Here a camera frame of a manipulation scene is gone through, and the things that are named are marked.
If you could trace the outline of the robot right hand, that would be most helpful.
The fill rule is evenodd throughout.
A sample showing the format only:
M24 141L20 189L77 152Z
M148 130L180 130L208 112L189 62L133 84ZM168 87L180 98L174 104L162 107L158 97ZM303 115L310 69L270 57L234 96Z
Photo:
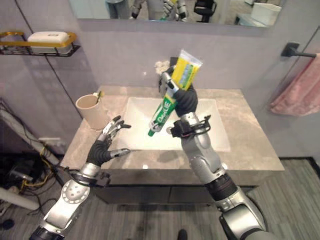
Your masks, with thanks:
M170 66L166 71L162 72L158 80L158 91L162 97L164 97L167 91L167 86L165 85L165 77L169 75L172 76L175 66ZM178 117L189 113L195 113L198 105L197 91L195 90L193 84L189 86L187 90L179 88L176 93L173 94L176 99L175 112Z

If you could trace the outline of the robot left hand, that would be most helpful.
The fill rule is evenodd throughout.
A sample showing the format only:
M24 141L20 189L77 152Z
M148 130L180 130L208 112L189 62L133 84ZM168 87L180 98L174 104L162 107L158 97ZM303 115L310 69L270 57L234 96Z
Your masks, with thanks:
M95 166L101 167L102 164L114 159L116 157L122 157L128 155L131 150L128 148L120 148L115 150L109 150L114 137L121 129L130 129L131 125L125 124L124 120L121 120L121 116L114 117L102 130L100 135L92 144L89 153L87 155L86 163L91 163Z

